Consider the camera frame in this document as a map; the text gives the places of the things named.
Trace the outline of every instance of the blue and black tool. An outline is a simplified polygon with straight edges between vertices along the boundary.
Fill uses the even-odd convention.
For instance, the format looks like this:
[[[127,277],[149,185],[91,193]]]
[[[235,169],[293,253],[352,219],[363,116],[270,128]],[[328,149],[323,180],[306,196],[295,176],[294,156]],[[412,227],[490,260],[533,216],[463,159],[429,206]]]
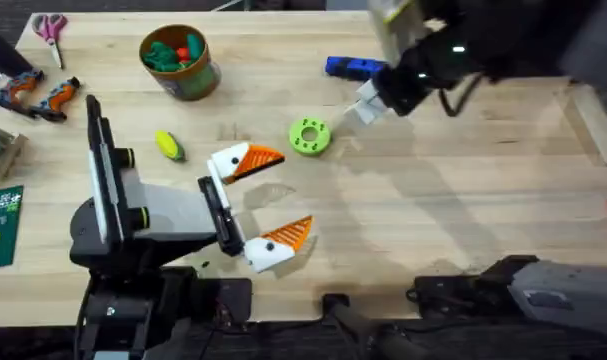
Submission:
[[[385,62],[379,60],[329,56],[325,63],[325,72],[342,79],[368,81],[383,66]]]

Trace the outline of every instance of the red object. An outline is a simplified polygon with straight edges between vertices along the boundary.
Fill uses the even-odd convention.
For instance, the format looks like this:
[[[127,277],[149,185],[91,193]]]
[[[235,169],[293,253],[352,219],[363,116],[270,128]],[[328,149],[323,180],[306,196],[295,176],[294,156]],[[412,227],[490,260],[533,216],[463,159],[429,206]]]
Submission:
[[[179,57],[179,60],[190,60],[190,51],[187,48],[178,48],[176,49],[176,55]]]

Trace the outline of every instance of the wooden table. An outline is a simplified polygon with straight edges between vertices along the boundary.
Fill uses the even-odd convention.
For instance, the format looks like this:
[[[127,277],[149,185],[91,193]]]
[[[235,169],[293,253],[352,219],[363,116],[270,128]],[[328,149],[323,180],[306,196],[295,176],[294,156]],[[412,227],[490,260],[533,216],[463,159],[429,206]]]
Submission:
[[[256,320],[315,318],[320,296],[337,291],[366,314],[410,316],[404,290],[415,276],[479,271],[508,254],[607,265],[607,167],[566,119],[562,80],[483,86],[456,119],[431,97],[409,118],[354,131],[341,114],[358,84],[323,68],[329,55],[380,58],[364,12],[68,16],[64,72],[29,26],[17,45],[48,75],[32,99],[77,76],[82,94],[102,102],[117,144],[135,149],[143,180],[197,191],[209,154],[240,141],[286,154],[228,193],[250,235],[313,214],[296,259],[260,275],[215,246],[177,261],[210,261],[204,276],[251,278]],[[223,81],[206,99],[173,100],[137,59],[143,37],[171,23],[207,36]],[[7,183],[24,184],[25,197],[14,264],[0,269],[0,326],[75,319],[88,278],[68,258],[70,218],[90,194],[82,97],[64,124],[0,109],[0,126],[30,138]],[[288,128],[304,116],[336,129],[320,158],[289,147]],[[188,163],[161,155],[157,129],[177,134]]]

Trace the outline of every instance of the green circuit board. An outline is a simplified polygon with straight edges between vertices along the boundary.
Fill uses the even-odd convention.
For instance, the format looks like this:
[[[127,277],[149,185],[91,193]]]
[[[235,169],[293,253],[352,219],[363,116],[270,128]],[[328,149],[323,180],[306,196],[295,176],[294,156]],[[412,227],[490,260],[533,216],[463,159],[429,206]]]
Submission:
[[[14,260],[22,198],[23,186],[0,190],[0,266]]]

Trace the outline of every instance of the green donut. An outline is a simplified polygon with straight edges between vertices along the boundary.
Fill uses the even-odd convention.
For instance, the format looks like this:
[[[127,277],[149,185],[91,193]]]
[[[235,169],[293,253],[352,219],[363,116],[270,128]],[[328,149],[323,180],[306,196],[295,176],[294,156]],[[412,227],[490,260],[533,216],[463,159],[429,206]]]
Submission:
[[[306,138],[312,140],[305,140],[304,133],[310,133]],[[317,118],[307,117],[296,121],[290,127],[290,144],[303,155],[319,155],[327,148],[331,139],[330,129]]]

